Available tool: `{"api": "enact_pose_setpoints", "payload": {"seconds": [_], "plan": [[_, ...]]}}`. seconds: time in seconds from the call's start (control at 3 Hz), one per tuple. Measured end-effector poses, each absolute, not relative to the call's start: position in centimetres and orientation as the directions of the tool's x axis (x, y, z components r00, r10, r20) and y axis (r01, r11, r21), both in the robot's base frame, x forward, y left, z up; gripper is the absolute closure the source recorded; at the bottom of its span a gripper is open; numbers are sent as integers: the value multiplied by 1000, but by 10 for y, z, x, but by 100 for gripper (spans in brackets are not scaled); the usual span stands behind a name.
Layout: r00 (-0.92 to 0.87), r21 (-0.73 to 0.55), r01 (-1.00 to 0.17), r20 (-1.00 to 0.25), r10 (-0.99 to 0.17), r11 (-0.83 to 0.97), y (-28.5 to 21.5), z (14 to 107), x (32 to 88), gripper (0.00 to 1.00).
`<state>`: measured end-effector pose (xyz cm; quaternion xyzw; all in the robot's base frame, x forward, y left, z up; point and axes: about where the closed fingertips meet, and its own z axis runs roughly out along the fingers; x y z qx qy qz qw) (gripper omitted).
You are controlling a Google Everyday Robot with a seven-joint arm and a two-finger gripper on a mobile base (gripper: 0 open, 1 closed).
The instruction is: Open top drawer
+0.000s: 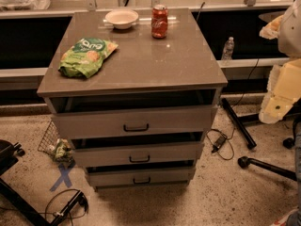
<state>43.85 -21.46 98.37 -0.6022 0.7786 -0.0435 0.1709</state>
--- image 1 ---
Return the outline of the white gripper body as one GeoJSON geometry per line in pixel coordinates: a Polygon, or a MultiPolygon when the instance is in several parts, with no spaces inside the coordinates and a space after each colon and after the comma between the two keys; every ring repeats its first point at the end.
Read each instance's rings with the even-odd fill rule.
{"type": "Polygon", "coordinates": [[[301,98],[301,59],[290,60],[280,68],[274,94],[293,102],[301,98]]]}

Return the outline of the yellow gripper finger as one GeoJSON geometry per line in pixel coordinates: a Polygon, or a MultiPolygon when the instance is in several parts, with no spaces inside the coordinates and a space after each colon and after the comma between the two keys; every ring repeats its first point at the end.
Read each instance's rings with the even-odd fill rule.
{"type": "Polygon", "coordinates": [[[282,18],[283,16],[280,15],[274,20],[272,20],[270,23],[268,23],[266,26],[264,26],[260,31],[260,36],[268,40],[276,39],[278,36],[278,31],[280,28],[282,18]]]}
{"type": "Polygon", "coordinates": [[[293,108],[294,100],[267,93],[262,100],[259,119],[266,124],[274,124],[281,121],[293,108]]]}

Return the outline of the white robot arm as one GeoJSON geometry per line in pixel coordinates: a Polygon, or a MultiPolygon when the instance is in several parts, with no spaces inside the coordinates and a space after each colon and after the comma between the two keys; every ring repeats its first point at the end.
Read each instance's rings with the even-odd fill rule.
{"type": "Polygon", "coordinates": [[[272,124],[282,120],[301,98],[301,0],[294,0],[283,15],[261,30],[260,36],[277,38],[278,50],[289,57],[283,65],[273,66],[261,103],[260,121],[272,124]]]}

